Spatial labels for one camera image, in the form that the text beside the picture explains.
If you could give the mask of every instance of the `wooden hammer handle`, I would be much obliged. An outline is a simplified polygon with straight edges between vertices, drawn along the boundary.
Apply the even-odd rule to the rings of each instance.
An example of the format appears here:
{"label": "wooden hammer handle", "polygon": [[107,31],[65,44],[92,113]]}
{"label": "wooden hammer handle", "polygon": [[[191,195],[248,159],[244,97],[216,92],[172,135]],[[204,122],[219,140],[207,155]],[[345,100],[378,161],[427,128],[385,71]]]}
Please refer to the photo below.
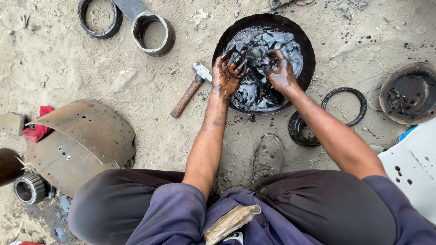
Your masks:
{"label": "wooden hammer handle", "polygon": [[186,105],[191,100],[192,96],[194,96],[197,89],[201,86],[203,82],[199,81],[197,77],[194,78],[194,81],[189,86],[186,93],[183,95],[183,97],[180,99],[180,101],[176,104],[176,106],[171,111],[171,116],[174,118],[178,118],[180,114],[182,113],[183,109],[185,109]]}

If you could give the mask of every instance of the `dark trousers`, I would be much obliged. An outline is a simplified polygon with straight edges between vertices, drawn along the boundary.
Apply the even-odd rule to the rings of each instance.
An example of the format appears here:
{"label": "dark trousers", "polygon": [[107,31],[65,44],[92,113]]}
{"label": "dark trousers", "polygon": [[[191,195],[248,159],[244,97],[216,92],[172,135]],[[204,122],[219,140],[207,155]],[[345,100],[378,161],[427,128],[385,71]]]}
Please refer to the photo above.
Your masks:
{"label": "dark trousers", "polygon": [[[77,192],[68,225],[93,245],[124,245],[142,221],[155,189],[183,172],[105,171]],[[354,175],[303,170],[270,176],[251,188],[300,231],[326,245],[392,245],[395,220],[378,195]]]}

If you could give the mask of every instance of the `purple shirt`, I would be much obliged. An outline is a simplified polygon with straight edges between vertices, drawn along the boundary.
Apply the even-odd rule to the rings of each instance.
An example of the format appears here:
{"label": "purple shirt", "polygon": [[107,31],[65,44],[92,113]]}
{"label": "purple shirt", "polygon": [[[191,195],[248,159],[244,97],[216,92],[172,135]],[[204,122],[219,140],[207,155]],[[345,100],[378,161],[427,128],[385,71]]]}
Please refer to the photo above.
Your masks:
{"label": "purple shirt", "polygon": [[[363,179],[392,212],[397,224],[396,245],[435,244],[436,232],[411,207],[405,195],[389,179],[369,176]],[[196,187],[173,183],[157,188],[144,219],[126,245],[198,245],[205,244],[203,234],[216,220],[238,205],[258,204],[262,212],[244,226],[244,244],[321,245],[300,232],[279,212],[261,202],[253,192],[235,190],[226,193],[206,210],[206,201]],[[219,245],[241,245],[228,239]]]}

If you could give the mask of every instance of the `dirt ground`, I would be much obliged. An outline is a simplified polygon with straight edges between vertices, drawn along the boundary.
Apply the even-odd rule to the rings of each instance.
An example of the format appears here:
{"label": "dirt ground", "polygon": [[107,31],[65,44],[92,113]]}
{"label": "dirt ground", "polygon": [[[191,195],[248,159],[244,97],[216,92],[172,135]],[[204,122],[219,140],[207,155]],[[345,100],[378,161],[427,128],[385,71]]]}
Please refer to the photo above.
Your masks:
{"label": "dirt ground", "polygon": [[[125,16],[114,37],[99,40],[79,25],[78,1],[0,1],[0,114],[16,112],[34,119],[40,105],[58,109],[77,99],[90,99],[116,110],[134,129],[134,168],[183,171],[211,90],[211,85],[202,85],[180,118],[170,116],[194,78],[192,64],[200,61],[211,68],[215,46],[226,28],[237,19],[268,11],[268,2],[142,2],[170,21],[176,31],[174,48],[163,57],[151,57],[136,47],[131,23]],[[317,103],[334,88],[352,86],[379,71],[353,88],[365,95],[403,65],[436,63],[435,0],[371,0],[363,11],[352,9],[351,21],[335,15],[330,7],[333,1],[327,7],[325,3],[290,3],[273,10],[299,24],[312,42],[317,66],[307,94]],[[95,25],[92,28],[96,31],[104,29],[110,23],[110,8],[99,0],[93,3],[93,9],[87,23]],[[191,19],[199,9],[214,18],[203,20],[200,25],[207,27],[195,31],[193,22],[184,19]],[[28,28],[20,27],[19,14],[30,16]],[[416,33],[419,26],[426,27],[424,34]],[[331,61],[337,61],[338,66],[330,68]],[[354,95],[343,93],[331,99],[327,110],[346,123],[357,115],[359,102]],[[223,192],[247,187],[253,145],[264,133],[275,133],[282,139],[286,148],[283,171],[337,169],[326,154],[310,162],[323,150],[321,146],[306,148],[291,140],[288,121],[294,112],[291,106],[277,114],[256,116],[252,122],[249,115],[229,110],[220,166]],[[395,145],[407,129],[371,109],[353,127],[368,144],[386,149]],[[4,147],[23,152],[24,137],[0,133],[0,148]],[[24,230],[19,235],[27,240],[81,244],[68,230],[62,230],[66,228],[64,215],[56,206],[55,201],[46,201],[25,207],[15,198],[11,185],[0,188],[0,244],[13,241],[22,222]]]}

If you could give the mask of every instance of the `oily hand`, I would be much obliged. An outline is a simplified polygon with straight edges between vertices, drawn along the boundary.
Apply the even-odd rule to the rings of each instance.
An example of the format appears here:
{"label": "oily hand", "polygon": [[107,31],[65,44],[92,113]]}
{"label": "oily hand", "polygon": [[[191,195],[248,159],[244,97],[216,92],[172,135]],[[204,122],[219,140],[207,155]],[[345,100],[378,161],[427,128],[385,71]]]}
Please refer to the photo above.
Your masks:
{"label": "oily hand", "polygon": [[292,64],[283,55],[283,52],[276,49],[272,51],[272,54],[277,57],[279,66],[277,71],[274,71],[271,67],[265,69],[269,82],[281,93],[300,88],[294,77]]}
{"label": "oily hand", "polygon": [[[212,94],[218,95],[220,98],[224,99],[225,102],[229,103],[230,98],[235,93],[236,88],[239,85],[240,79],[236,79],[229,75],[227,72],[228,57],[227,54],[221,55],[215,60],[215,65],[212,68]],[[228,69],[234,76],[239,76],[242,73],[242,62],[237,67],[237,62],[233,62],[229,65]]]}

